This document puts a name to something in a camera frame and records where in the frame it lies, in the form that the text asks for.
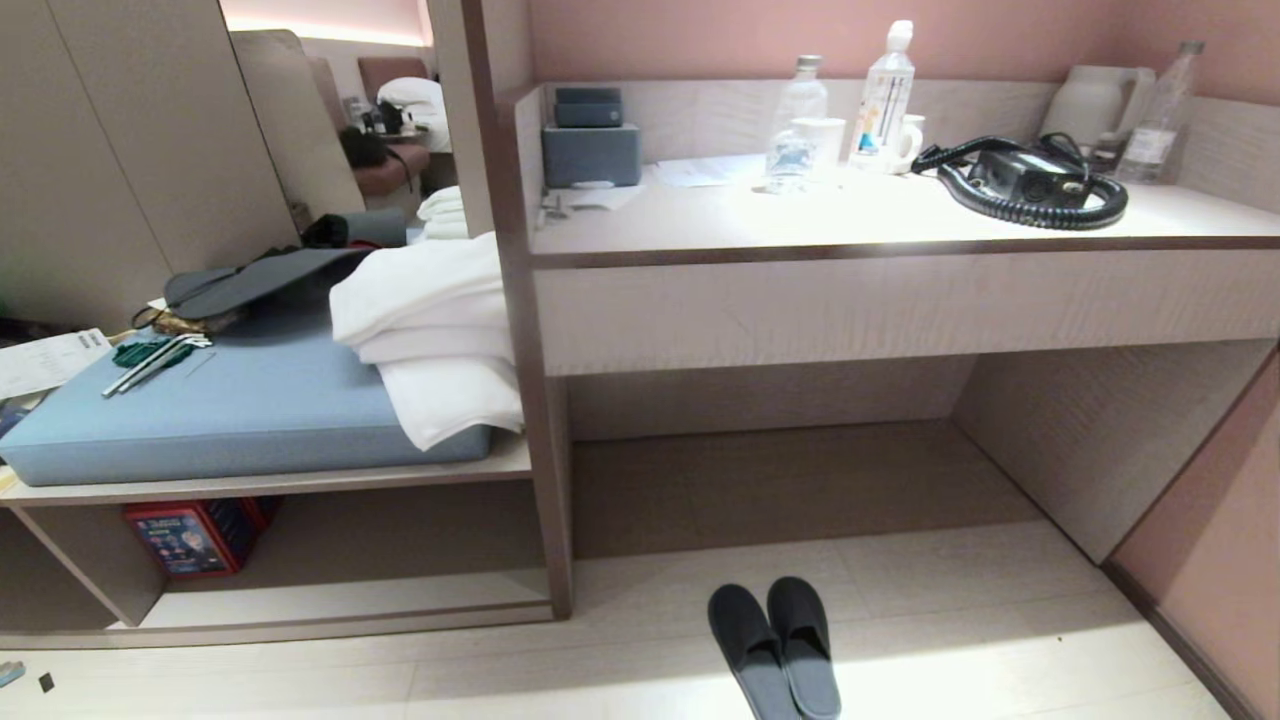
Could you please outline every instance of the black slipper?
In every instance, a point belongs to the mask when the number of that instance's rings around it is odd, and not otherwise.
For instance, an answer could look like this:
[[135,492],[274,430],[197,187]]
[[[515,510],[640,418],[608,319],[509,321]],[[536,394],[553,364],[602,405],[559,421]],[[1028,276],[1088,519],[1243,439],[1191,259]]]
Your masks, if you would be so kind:
[[778,635],[742,585],[722,585],[707,603],[712,634],[756,720],[801,720],[782,673]]
[[840,717],[827,611],[818,591],[800,578],[778,579],[769,588],[769,621],[782,639],[782,670],[796,707],[809,720]]

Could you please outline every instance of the blue cushion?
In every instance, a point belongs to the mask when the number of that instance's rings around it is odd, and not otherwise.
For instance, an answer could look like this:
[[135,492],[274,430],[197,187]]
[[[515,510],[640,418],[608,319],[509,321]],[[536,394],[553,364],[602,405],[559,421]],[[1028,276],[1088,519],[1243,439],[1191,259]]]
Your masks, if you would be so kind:
[[102,357],[0,439],[29,486],[303,473],[479,460],[486,425],[422,452],[378,369],[332,338],[328,314],[248,322],[124,395]]

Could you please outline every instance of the cable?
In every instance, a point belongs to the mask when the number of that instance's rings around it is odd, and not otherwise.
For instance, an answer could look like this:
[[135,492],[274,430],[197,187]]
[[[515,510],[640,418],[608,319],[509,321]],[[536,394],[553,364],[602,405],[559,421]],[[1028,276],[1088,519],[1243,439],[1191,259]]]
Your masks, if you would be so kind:
[[1097,208],[1044,208],[1030,202],[1014,202],[1004,197],[987,195],[969,183],[964,173],[956,167],[960,160],[979,150],[1018,150],[1027,151],[1025,147],[1005,137],[987,136],[970,140],[952,149],[942,149],[937,145],[929,147],[911,164],[911,172],[920,174],[925,170],[937,169],[938,179],[951,193],[956,202],[965,208],[989,215],[992,218],[1030,225],[1034,228],[1048,228],[1059,231],[1087,231],[1110,225],[1124,215],[1125,206],[1129,205],[1129,192],[1120,183],[1105,177],[1088,177],[1088,163],[1080,155],[1079,147],[1070,137],[1068,143],[1060,142],[1061,133],[1047,135],[1041,140],[1041,149],[1046,152],[1065,159],[1084,169],[1085,178],[1092,181],[1091,192],[1102,197],[1103,202]]

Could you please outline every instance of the white kettle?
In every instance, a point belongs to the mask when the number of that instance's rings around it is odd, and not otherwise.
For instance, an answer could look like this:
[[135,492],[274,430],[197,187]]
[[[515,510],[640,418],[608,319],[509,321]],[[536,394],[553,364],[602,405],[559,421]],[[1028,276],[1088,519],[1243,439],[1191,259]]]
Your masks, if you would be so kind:
[[[1125,86],[1133,85],[1125,104]],[[1142,120],[1156,86],[1151,68],[1075,65],[1053,95],[1041,135],[1065,132],[1089,155],[1100,140],[1124,140]]]

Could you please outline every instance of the pillow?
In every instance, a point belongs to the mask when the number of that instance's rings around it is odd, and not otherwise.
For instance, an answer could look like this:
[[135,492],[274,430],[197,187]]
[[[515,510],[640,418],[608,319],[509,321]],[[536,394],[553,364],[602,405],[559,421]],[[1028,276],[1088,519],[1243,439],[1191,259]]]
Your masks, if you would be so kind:
[[444,113],[444,88],[434,79],[420,77],[396,78],[378,90],[378,101],[403,108],[420,102],[430,104],[436,113]]

